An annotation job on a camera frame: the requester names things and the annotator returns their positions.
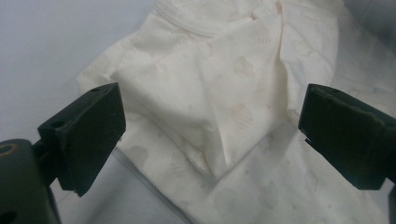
patterned fabric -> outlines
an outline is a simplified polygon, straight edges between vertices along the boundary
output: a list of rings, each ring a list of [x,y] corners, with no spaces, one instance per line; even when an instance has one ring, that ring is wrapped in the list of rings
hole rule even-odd
[[[120,83],[118,147],[196,223],[386,223],[296,130],[308,83],[330,85],[327,0],[162,0],[78,78]]]

white cloth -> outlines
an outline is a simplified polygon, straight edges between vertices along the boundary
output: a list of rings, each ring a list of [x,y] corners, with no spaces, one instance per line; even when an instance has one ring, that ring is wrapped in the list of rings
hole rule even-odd
[[[342,7],[158,1],[78,81],[120,83],[118,147],[197,223],[385,223],[291,124],[307,84],[332,83]]]

baby garment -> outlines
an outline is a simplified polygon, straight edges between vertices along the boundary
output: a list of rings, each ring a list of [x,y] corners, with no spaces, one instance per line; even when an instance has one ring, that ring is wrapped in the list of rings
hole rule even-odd
[[[160,0],[78,82],[119,82],[118,148],[196,223],[386,223],[296,128],[307,84],[334,79],[342,9]]]

white fabric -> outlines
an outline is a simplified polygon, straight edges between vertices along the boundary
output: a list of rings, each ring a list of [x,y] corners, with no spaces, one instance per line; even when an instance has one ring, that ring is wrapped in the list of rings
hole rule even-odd
[[[78,81],[120,83],[118,147],[197,223],[386,223],[295,127],[307,84],[332,83],[341,8],[158,1]]]

black plastic part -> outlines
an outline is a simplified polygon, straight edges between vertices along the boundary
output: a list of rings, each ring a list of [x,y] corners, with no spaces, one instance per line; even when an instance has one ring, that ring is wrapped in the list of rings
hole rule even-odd
[[[41,171],[48,184],[58,176],[63,189],[85,194],[125,132],[117,83],[86,92],[44,122],[35,144]]]
[[[396,177],[396,119],[329,87],[308,86],[299,129],[306,142],[358,189]]]
[[[0,143],[0,223],[60,223],[30,142]]]

